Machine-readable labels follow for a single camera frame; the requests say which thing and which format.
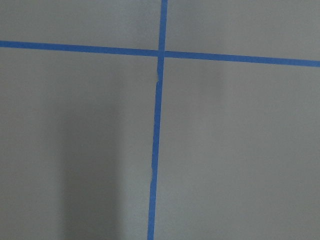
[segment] horizontal blue line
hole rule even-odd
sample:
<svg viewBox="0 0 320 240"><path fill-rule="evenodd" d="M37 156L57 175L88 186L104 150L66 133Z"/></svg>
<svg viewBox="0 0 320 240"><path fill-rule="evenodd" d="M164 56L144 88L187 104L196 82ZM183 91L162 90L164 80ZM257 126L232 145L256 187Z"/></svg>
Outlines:
<svg viewBox="0 0 320 240"><path fill-rule="evenodd" d="M133 56L150 56L157 57L157 50L119 48L106 46L83 46L83 45L67 45L54 43L36 43L22 41L0 41L0 47L15 48L15 49L39 49L39 50L54 50L68 51L81 53L97 53L97 54L120 54Z"/></svg>
<svg viewBox="0 0 320 240"><path fill-rule="evenodd" d="M176 58L176 59L200 59L200 60L215 60L215 61L257 63L257 64L320 67L320 61L316 61L316 60L276 58L276 57L264 57L264 56L242 56L242 55L226 55L226 54L214 54L214 53L181 52L181 51L165 51L164 56L166 58Z"/></svg>

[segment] blue painted stripe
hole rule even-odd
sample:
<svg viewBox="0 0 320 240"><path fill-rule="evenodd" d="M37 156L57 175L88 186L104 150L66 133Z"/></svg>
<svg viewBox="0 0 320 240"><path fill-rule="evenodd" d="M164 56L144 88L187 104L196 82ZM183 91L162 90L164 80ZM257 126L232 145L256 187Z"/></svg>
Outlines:
<svg viewBox="0 0 320 240"><path fill-rule="evenodd" d="M257 63L257 64L277 64L277 65L320 67L320 61L316 61L316 60L276 58L276 57L264 57L264 56L242 56L242 55L226 55L226 54L180 52L180 51L165 51L164 56L166 58L177 58L177 59L201 59L201 60L215 60L215 61Z"/></svg>
<svg viewBox="0 0 320 240"><path fill-rule="evenodd" d="M160 29L159 29L159 43L158 43L159 56L158 56L158 62L157 62L158 82L156 83L156 89L155 89L154 126L153 126L152 162L151 162L152 179L150 183L147 240L154 240L154 235L155 235L158 158L159 158L162 86L163 86L163 79L164 79L164 64L165 64L167 8L168 8L168 0L162 0Z"/></svg>
<svg viewBox="0 0 320 240"><path fill-rule="evenodd" d="M106 46L84 46L84 45L67 45L54 43L37 43L22 41L0 41L0 47L15 49L38 49L38 50L54 50L81 53L97 53L97 54L119 54L133 56L150 56L157 57L157 50L133 49Z"/></svg>

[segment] blue tape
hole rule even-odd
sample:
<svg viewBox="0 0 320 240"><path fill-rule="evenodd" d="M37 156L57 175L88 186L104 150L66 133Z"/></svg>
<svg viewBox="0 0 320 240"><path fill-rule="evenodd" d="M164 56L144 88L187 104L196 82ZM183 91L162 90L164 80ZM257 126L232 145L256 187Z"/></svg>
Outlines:
<svg viewBox="0 0 320 240"><path fill-rule="evenodd" d="M213 53L197 53L197 52L180 52L180 51L165 51L166 58L176 59L200 59L200 60L215 60L228 62L242 62L242 63L257 63L257 64L277 64L277 65L293 65L306 67L320 67L320 61L290 59L290 58L276 58L263 56L242 56L242 55L226 55Z"/></svg>
<svg viewBox="0 0 320 240"><path fill-rule="evenodd" d="M67 45L53 43L36 43L22 41L0 41L0 47L15 49L38 49L38 50L54 50L81 53L97 53L97 54L120 54L133 56L151 56L158 57L157 50L133 49L106 46L83 46L83 45Z"/></svg>
<svg viewBox="0 0 320 240"><path fill-rule="evenodd" d="M167 8L168 8L168 0L162 0L161 15L160 15L159 43L158 43L158 62L157 62L158 82L156 83L156 88L155 88L154 126L153 126L152 162L151 162L152 179L150 183L147 240L154 240L154 235L155 235L159 139L160 139L162 85L163 85L163 79L164 79L164 64L165 64Z"/></svg>

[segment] vertical blue line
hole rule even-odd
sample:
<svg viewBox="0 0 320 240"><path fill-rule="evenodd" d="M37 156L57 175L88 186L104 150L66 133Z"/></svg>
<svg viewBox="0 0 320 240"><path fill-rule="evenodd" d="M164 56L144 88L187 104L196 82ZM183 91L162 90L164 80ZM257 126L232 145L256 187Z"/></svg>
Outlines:
<svg viewBox="0 0 320 240"><path fill-rule="evenodd" d="M168 8L168 0L161 0L158 62L157 62L158 82L156 83L156 88L155 88L154 126L153 126L152 162L151 162L152 179L150 184L147 240L154 240L154 235L155 235L158 157L159 157L159 139L160 139L162 83L164 79L164 64L165 64L167 8Z"/></svg>

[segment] gray floor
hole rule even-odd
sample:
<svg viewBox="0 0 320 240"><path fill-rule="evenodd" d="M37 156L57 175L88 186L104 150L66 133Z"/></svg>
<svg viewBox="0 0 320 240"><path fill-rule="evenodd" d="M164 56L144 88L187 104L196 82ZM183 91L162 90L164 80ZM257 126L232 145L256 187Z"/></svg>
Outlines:
<svg viewBox="0 0 320 240"><path fill-rule="evenodd" d="M0 41L158 49L161 1L0 0ZM319 60L315 0L169 0L166 50ZM157 58L0 48L0 239L147 239ZM320 69L166 58L155 240L320 238Z"/></svg>

